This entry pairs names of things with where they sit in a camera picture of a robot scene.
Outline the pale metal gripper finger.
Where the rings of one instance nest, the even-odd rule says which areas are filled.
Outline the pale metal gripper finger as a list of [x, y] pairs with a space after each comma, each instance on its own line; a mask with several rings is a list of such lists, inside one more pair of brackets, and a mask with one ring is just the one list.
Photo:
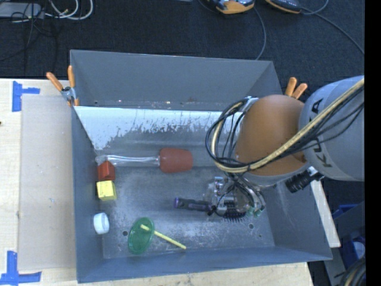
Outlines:
[[231, 210], [231, 202], [223, 201], [222, 203], [218, 203], [216, 205], [212, 205], [208, 211], [208, 215], [217, 215], [220, 217], [229, 217]]
[[224, 177], [215, 177], [206, 187], [203, 200], [209, 203], [217, 203], [222, 196], [222, 189], [225, 185]]

